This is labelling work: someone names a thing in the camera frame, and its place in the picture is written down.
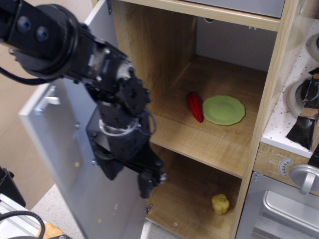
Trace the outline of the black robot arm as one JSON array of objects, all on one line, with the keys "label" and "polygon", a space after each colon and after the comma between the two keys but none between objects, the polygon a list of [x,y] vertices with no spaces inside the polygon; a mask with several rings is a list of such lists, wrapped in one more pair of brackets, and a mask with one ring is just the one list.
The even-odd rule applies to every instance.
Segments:
[{"label": "black robot arm", "polygon": [[166,175],[149,145],[156,130],[147,109],[150,93],[127,56],[57,4],[1,1],[0,41],[31,78],[5,69],[2,75],[30,86],[59,78],[84,85],[96,103],[86,131],[97,164],[110,180],[124,167],[134,170],[140,196],[148,198]]}]

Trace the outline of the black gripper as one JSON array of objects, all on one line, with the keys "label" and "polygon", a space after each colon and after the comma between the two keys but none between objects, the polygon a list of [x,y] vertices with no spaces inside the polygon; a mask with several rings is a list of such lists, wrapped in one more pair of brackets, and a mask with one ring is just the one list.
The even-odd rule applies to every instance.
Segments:
[{"label": "black gripper", "polygon": [[147,199],[166,174],[163,161],[153,152],[149,140],[151,114],[144,110],[137,118],[130,118],[126,128],[114,128],[104,124],[96,109],[86,128],[96,163],[106,177],[114,180],[124,167],[139,173],[140,197]]}]

